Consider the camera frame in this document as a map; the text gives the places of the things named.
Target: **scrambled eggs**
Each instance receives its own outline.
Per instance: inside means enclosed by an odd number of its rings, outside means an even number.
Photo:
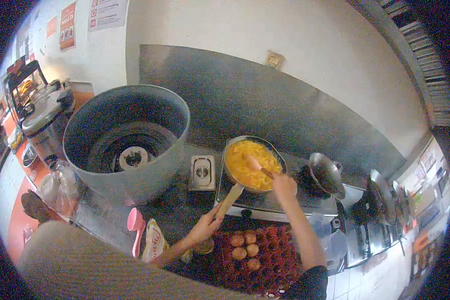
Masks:
[[[257,159],[262,168],[280,173],[281,165],[267,147],[253,141],[237,141],[231,144],[225,155],[228,170],[242,184],[249,188],[267,191],[273,189],[272,179],[262,171],[253,170],[248,163],[247,155]]]

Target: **metal lid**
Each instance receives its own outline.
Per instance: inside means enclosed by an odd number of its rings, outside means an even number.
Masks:
[[[63,90],[44,93],[38,97],[37,102],[34,103],[35,111],[21,125],[25,135],[32,135],[41,130],[62,111],[61,103],[57,102],[62,92]]]

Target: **spatula handle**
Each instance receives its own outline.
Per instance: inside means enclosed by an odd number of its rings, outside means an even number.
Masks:
[[[274,175],[273,175],[269,170],[267,170],[267,169],[265,169],[265,168],[261,168],[261,171],[262,171],[263,173],[265,173],[265,175],[267,175],[267,176],[270,177],[271,179],[274,178]]]

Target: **white wall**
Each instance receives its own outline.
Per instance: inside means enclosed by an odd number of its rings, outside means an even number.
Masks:
[[[130,0],[129,84],[138,83],[140,44],[217,51],[263,63],[320,89],[375,126],[404,157],[428,131],[420,99],[376,29],[344,1]]]
[[[73,0],[43,0],[30,13],[33,52],[48,81],[56,78],[92,82],[93,93],[127,84],[125,69],[126,27],[88,33],[90,0],[76,0],[75,46],[60,50],[60,14]],[[47,23],[57,16],[57,32],[47,38]],[[15,44],[7,57],[18,58]]]

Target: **frying pan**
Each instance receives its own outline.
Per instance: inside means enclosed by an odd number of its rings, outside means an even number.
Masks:
[[[227,165],[227,160],[225,159],[228,149],[230,149],[230,146],[236,142],[239,141],[252,141],[255,143],[258,143],[260,145],[263,145],[267,147],[268,150],[273,154],[273,156],[277,159],[278,163],[280,164],[280,167],[282,169],[283,174],[287,174],[287,164],[285,163],[285,160],[283,159],[282,155],[278,153],[277,149],[268,141],[265,141],[262,138],[259,138],[257,136],[252,135],[242,135],[239,137],[235,137],[234,139],[228,141],[225,150],[223,151],[223,165],[225,167],[225,172],[228,176],[228,179],[230,179],[231,182],[233,182],[235,185],[232,187],[232,189],[228,192],[227,197],[225,200],[222,201],[222,206],[218,209],[218,212],[216,214],[216,217],[223,217],[225,213],[228,211],[228,209],[234,204],[234,202],[240,197],[243,190],[246,189],[247,191],[255,194],[266,194],[273,189],[268,190],[260,190],[260,189],[253,189],[243,183],[241,183],[233,174],[230,172],[230,169]]]
[[[342,166],[321,153],[312,153],[308,159],[310,175],[324,192],[337,199],[345,199],[346,192],[342,183]]]
[[[369,187],[372,191],[372,201],[388,224],[394,224],[396,220],[395,199],[390,193],[387,181],[377,170],[370,171]]]

